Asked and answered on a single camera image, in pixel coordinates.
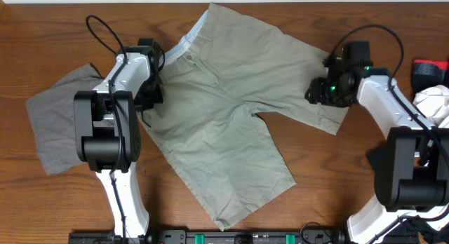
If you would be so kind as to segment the khaki shorts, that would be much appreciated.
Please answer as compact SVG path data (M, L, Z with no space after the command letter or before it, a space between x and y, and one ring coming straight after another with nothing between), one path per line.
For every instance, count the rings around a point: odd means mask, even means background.
M311 104L326 52L278 27L210 4L166 53L163 101L144 128L220 230L295 184L261 112L335 134L345 108Z

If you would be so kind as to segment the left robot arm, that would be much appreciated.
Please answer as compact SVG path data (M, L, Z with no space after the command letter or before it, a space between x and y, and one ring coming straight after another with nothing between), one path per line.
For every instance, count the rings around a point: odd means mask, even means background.
M74 96L76 152L101 181L115 227L109 243L151 243L150 216L142 202L136 162L143 112L161 104L159 72L165 53L153 39L121 47L108 76Z

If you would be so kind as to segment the white shirt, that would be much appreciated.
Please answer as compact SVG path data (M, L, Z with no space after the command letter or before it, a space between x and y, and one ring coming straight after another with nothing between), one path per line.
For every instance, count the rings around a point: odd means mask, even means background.
M413 104L439 128L448 128L448 88L437 85L418 92Z

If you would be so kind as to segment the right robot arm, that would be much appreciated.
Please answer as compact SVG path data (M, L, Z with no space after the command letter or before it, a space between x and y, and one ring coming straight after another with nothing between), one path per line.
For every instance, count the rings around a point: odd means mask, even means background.
M374 67L367 41L346 43L323 61L325 78L305 93L312 104L364 107L386 142L375 168L375 194L347 220L335 243L381 243L418 223L443 237L448 229L448 129L437 128L406 99L391 73Z

